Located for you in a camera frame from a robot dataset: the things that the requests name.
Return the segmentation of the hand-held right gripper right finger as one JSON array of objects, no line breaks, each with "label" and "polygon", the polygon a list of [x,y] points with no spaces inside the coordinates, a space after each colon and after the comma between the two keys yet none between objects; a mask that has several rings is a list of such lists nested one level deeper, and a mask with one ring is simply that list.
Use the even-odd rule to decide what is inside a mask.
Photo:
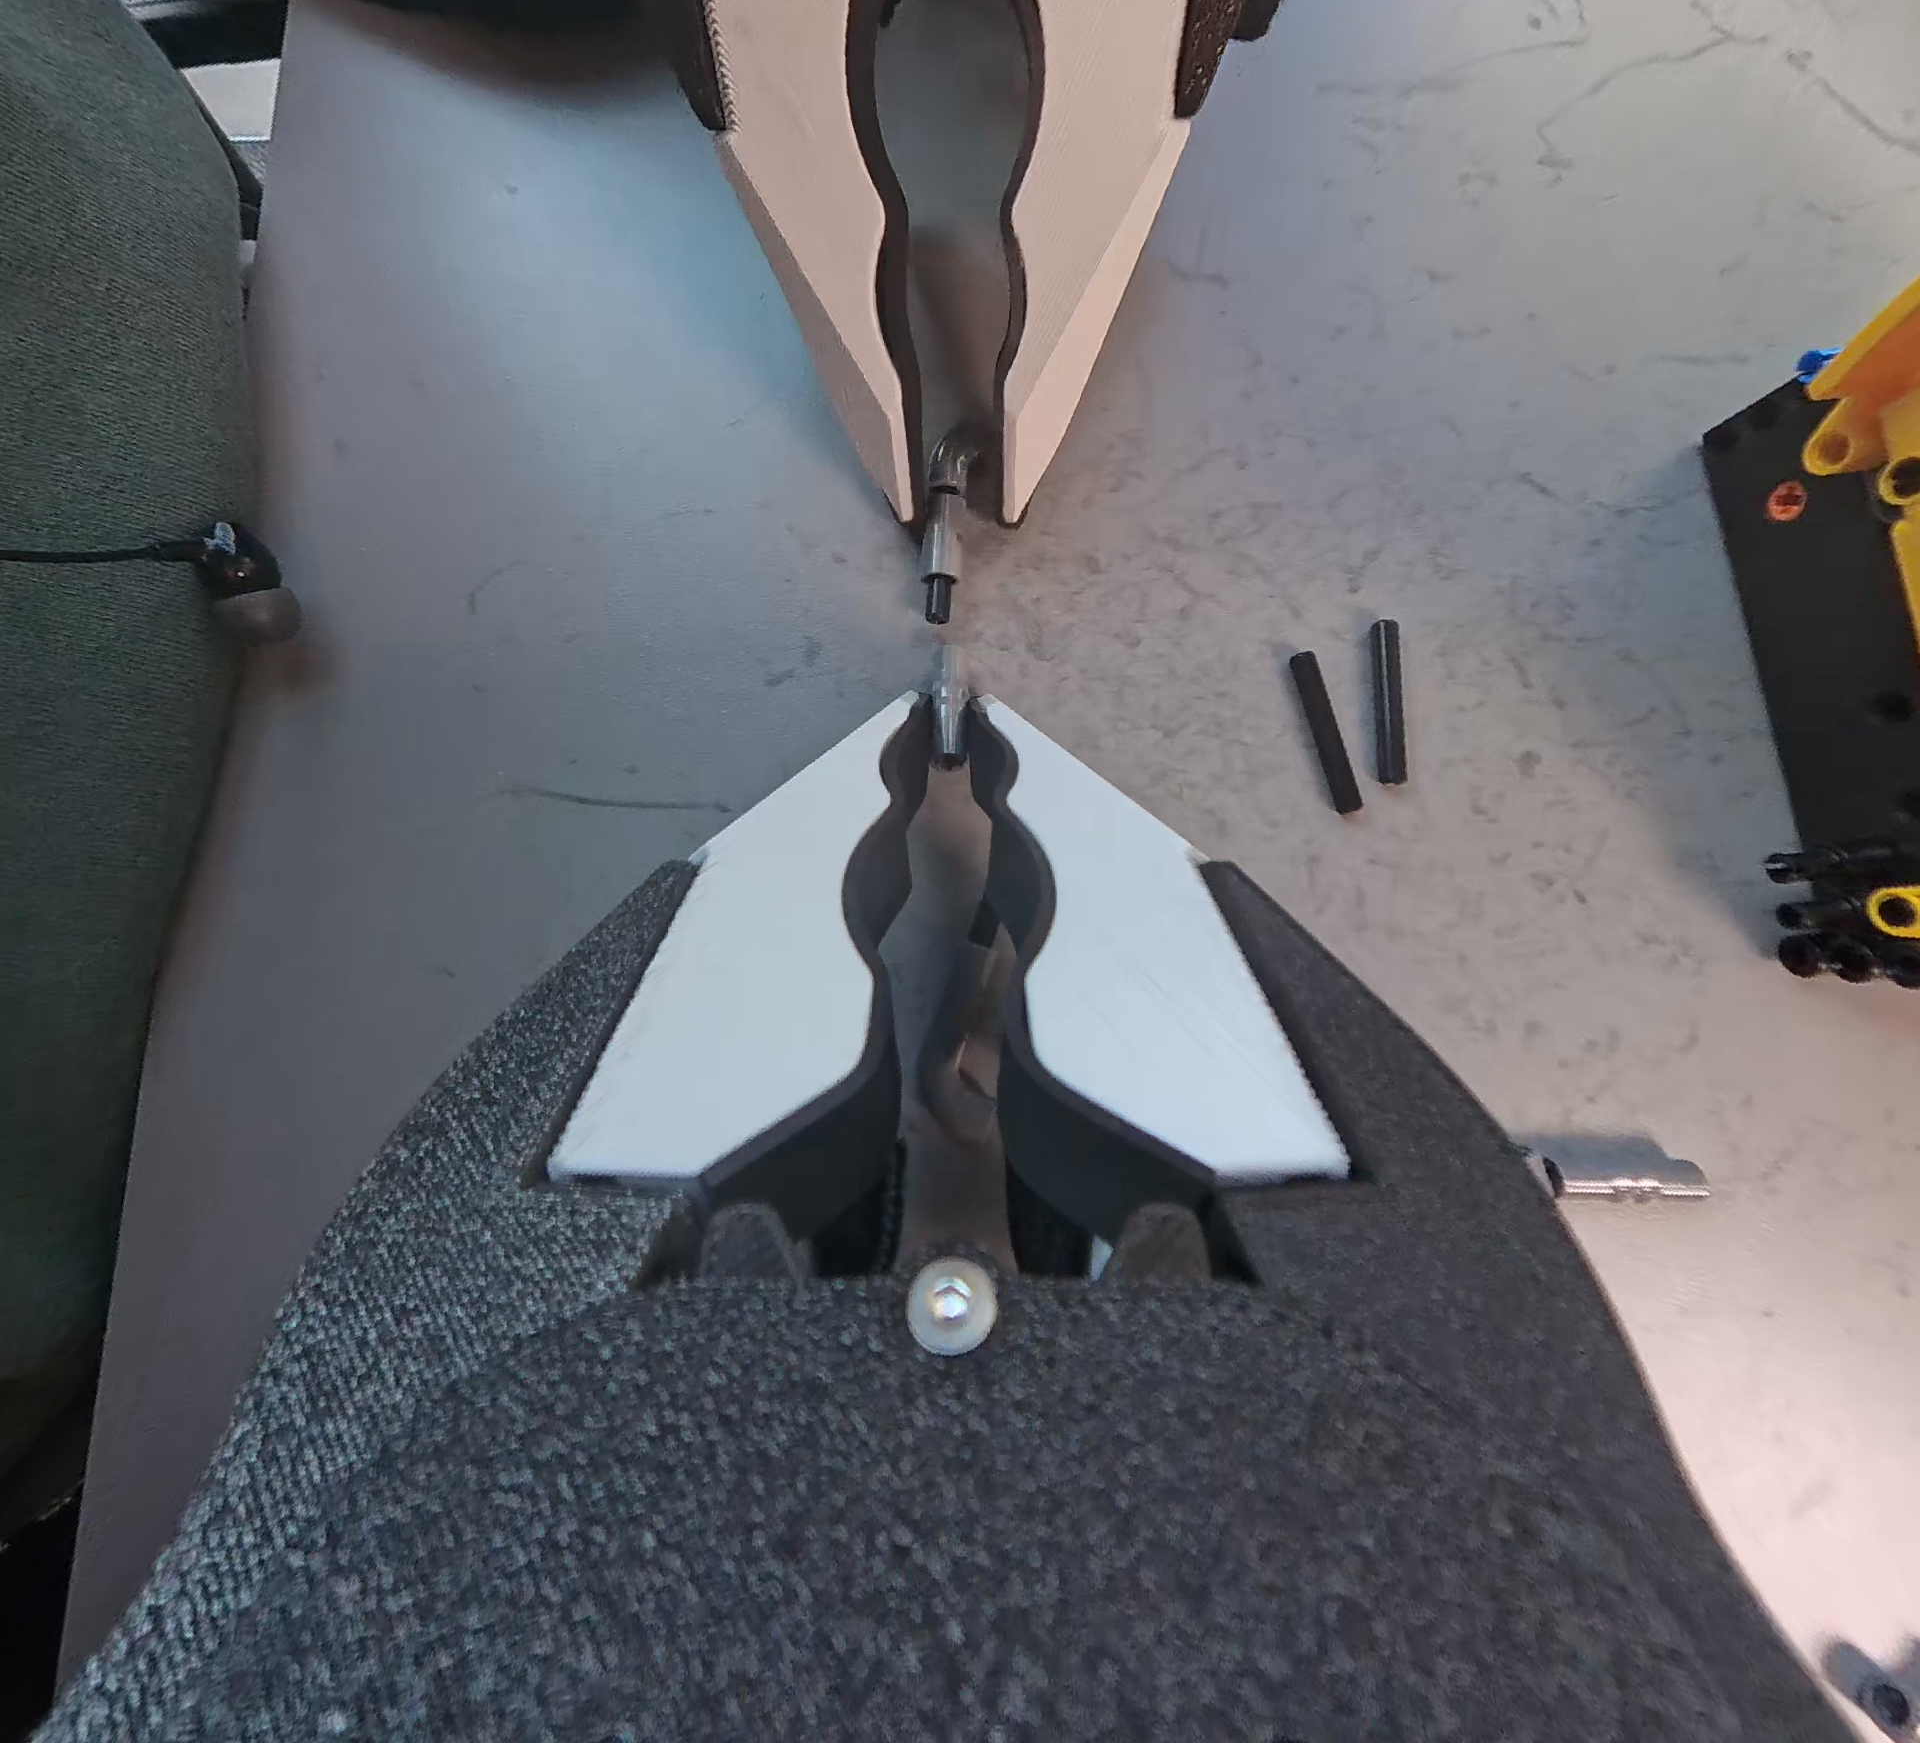
[{"label": "hand-held right gripper right finger", "polygon": [[1137,1214],[1249,1279],[1228,1202],[1344,1188],[1352,1155],[1237,923],[1231,878],[1002,698],[972,701],[1006,956],[996,1128],[1016,1263],[1091,1276]]}]

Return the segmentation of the yellow lego robot model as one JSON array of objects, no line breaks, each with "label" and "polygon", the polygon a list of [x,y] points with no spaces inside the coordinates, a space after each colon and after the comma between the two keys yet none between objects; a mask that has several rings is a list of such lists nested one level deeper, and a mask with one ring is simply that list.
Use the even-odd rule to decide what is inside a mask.
[{"label": "yellow lego robot model", "polygon": [[1789,798],[1776,957],[1917,987],[1917,285],[1701,438]]}]

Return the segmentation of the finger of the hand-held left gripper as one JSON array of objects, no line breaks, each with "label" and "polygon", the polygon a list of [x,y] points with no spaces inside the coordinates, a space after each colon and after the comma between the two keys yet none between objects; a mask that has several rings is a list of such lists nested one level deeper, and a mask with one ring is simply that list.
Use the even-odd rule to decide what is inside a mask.
[{"label": "finger of the hand-held left gripper", "polygon": [[1019,304],[999,381],[1007,526],[1063,444],[1191,128],[1187,0],[1025,4],[1037,100],[1003,216]]},{"label": "finger of the hand-held left gripper", "polygon": [[899,522],[920,522],[906,197],[876,119],[888,0],[701,0],[715,147],[812,363]]}]

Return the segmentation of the black wired earphone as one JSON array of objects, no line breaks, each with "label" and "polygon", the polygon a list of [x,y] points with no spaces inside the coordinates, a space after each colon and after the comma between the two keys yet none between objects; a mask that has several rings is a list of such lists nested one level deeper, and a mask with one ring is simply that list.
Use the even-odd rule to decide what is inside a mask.
[{"label": "black wired earphone", "polygon": [[275,552],[244,525],[221,517],[197,534],[162,537],[107,549],[3,549],[6,565],[107,566],[185,565],[211,604],[211,613],[240,644],[274,647],[302,630],[302,604],[286,586]]}]

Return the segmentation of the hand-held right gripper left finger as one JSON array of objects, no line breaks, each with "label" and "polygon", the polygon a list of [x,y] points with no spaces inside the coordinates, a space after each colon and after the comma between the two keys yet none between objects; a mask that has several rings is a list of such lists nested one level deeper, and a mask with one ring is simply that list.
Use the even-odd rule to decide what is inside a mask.
[{"label": "hand-held right gripper left finger", "polygon": [[928,698],[893,698],[693,857],[559,1126],[554,1185],[700,1215],[763,1206],[824,1276],[895,1261],[903,1060],[881,945],[913,891],[932,745]]}]

